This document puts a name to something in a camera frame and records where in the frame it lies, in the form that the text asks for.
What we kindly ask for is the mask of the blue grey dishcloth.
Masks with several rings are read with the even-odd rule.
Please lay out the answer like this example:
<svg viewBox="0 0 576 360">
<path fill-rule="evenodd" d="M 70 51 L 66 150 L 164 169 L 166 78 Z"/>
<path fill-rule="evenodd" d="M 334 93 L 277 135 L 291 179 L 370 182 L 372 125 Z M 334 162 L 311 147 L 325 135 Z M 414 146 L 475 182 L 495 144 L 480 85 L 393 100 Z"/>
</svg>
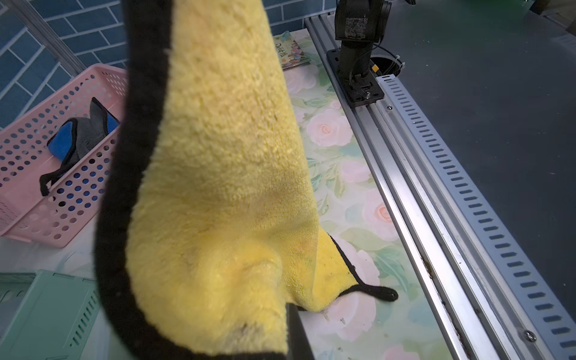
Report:
<svg viewBox="0 0 576 360">
<path fill-rule="evenodd" d="M 90 117 L 69 118 L 49 139 L 47 148 L 60 167 L 40 177 L 40 193 L 49 195 L 50 188 L 82 160 L 97 144 L 120 125 L 120 121 L 96 98 L 90 102 Z"/>
</svg>

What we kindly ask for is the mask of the aluminium mounting rail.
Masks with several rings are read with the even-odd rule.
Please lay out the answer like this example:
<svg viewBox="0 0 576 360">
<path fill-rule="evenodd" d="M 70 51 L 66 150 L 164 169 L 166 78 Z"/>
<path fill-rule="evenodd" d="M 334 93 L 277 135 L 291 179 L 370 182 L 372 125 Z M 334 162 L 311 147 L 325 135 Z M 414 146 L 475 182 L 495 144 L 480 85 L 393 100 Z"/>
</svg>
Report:
<svg viewBox="0 0 576 360">
<path fill-rule="evenodd" d="M 419 145 L 454 161 L 394 76 L 384 98 L 344 111 L 454 359 L 547 359 L 522 308 Z M 415 128 L 417 134 L 411 133 Z"/>
</svg>

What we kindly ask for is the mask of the right picture book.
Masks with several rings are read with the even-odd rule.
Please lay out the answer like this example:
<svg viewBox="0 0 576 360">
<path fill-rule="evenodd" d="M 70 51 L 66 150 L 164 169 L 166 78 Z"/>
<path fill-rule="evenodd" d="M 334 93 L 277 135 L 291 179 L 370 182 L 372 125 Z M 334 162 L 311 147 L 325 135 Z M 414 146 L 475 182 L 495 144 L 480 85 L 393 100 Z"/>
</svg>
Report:
<svg viewBox="0 0 576 360">
<path fill-rule="evenodd" d="M 273 41 L 283 71 L 311 62 L 289 31 L 274 35 Z"/>
</svg>

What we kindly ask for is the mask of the yellow dishcloth black trim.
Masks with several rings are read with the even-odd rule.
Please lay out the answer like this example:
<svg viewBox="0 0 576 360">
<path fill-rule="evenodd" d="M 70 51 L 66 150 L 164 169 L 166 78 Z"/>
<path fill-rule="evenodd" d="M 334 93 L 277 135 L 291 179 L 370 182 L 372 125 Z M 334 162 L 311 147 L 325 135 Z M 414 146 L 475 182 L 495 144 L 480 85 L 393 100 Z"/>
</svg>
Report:
<svg viewBox="0 0 576 360">
<path fill-rule="evenodd" d="M 124 118 L 94 237 L 106 316 L 138 359 L 297 359 L 289 319 L 365 283 L 320 226 L 260 1 L 124 1 Z"/>
</svg>

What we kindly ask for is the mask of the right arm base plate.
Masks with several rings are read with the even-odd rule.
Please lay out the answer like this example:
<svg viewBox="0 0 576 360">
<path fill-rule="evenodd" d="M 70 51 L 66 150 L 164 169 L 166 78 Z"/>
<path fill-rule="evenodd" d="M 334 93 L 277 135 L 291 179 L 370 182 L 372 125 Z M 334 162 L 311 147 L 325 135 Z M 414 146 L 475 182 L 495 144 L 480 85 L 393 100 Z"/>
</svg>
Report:
<svg viewBox="0 0 576 360">
<path fill-rule="evenodd" d="M 339 49 L 329 50 L 326 56 L 350 107 L 365 106 L 384 99 L 385 93 L 372 70 L 371 60 L 368 60 L 366 67 L 361 66 L 361 70 L 354 69 L 355 60 L 354 65 L 346 73 L 341 67 L 341 51 Z"/>
</svg>

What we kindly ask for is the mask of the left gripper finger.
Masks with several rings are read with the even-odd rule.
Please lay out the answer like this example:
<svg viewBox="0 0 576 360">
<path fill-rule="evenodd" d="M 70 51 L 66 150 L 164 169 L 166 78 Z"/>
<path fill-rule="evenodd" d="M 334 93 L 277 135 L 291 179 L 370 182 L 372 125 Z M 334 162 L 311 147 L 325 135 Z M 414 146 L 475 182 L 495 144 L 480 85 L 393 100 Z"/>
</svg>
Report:
<svg viewBox="0 0 576 360">
<path fill-rule="evenodd" d="M 309 344 L 304 326 L 299 316 L 298 307 L 286 305 L 286 320 L 288 327 L 288 360 L 314 360 L 314 354 Z"/>
</svg>

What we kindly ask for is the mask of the green plastic file organizer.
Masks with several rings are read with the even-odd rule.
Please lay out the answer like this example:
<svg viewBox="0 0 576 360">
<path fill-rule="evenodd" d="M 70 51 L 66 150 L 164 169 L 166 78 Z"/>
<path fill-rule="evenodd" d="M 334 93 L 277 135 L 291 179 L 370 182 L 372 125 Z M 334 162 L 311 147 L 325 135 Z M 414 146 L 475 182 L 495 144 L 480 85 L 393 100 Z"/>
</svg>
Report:
<svg viewBox="0 0 576 360">
<path fill-rule="evenodd" d="M 1 358 L 79 359 L 101 309 L 94 280 L 1 273 Z"/>
</svg>

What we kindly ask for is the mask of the pink plastic basket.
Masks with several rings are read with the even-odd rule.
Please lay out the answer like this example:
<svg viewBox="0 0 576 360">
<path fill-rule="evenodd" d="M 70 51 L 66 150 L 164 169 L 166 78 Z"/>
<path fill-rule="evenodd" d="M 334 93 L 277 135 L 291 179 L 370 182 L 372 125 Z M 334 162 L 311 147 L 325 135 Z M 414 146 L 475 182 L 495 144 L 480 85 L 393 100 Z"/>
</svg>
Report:
<svg viewBox="0 0 576 360">
<path fill-rule="evenodd" d="M 63 248 L 96 215 L 127 90 L 95 64 L 1 132 L 1 236 Z"/>
</svg>

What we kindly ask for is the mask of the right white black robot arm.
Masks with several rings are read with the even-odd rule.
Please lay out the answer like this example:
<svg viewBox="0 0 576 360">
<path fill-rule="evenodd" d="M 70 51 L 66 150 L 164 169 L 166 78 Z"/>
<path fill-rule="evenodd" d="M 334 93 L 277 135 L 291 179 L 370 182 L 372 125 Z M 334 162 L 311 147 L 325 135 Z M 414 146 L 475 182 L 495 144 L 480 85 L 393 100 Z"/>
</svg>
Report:
<svg viewBox="0 0 576 360">
<path fill-rule="evenodd" d="M 392 3 L 384 0 L 340 0 L 334 16 L 335 39 L 340 41 L 342 79 L 368 74 L 372 48 L 381 42 Z"/>
</svg>

